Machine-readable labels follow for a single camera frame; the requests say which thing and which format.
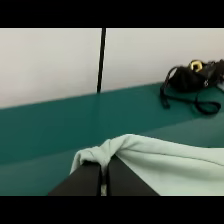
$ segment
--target mint green towel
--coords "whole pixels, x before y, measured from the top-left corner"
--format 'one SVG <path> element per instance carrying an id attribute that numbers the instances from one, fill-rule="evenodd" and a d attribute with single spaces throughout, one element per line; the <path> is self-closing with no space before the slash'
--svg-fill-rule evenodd
<path id="1" fill-rule="evenodd" d="M 71 173 L 84 161 L 92 161 L 101 165 L 104 174 L 114 154 L 162 196 L 224 196 L 223 148 L 193 147 L 132 134 L 78 151 Z"/>

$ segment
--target green table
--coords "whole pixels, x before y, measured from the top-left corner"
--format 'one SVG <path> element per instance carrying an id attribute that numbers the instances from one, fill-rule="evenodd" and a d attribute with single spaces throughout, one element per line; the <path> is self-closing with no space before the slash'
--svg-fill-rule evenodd
<path id="1" fill-rule="evenodd" d="M 0 195 L 46 195 L 69 174 L 77 150 L 127 133 L 224 147 L 224 93 L 204 91 L 201 99 L 223 104 L 218 115 L 206 117 L 175 101 L 163 109 L 160 85 L 0 110 Z"/>

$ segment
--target wall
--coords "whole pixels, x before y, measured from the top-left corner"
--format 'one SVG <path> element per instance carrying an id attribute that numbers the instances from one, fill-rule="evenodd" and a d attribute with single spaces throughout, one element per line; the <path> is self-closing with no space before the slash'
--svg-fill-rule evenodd
<path id="1" fill-rule="evenodd" d="M 96 92 L 101 29 L 0 29 L 0 107 Z"/>
<path id="2" fill-rule="evenodd" d="M 224 29 L 107 29 L 102 90 L 163 81 L 192 59 L 224 58 Z"/>

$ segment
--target white wall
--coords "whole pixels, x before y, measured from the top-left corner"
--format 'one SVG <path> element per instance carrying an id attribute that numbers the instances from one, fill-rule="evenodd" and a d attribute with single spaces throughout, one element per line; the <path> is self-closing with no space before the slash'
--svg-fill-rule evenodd
<path id="1" fill-rule="evenodd" d="M 0 29 L 0 107 L 96 92 L 101 29 Z"/>
<path id="2" fill-rule="evenodd" d="M 107 29 L 102 90 L 164 81 L 175 65 L 224 58 L 224 29 Z"/>

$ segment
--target light green cloth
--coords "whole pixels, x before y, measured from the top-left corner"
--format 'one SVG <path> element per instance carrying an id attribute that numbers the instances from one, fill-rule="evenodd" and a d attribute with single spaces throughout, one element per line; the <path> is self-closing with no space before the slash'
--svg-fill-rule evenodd
<path id="1" fill-rule="evenodd" d="M 71 172 L 84 161 L 104 172 L 116 155 L 162 196 L 224 195 L 224 149 L 187 146 L 127 134 L 76 153 Z"/>

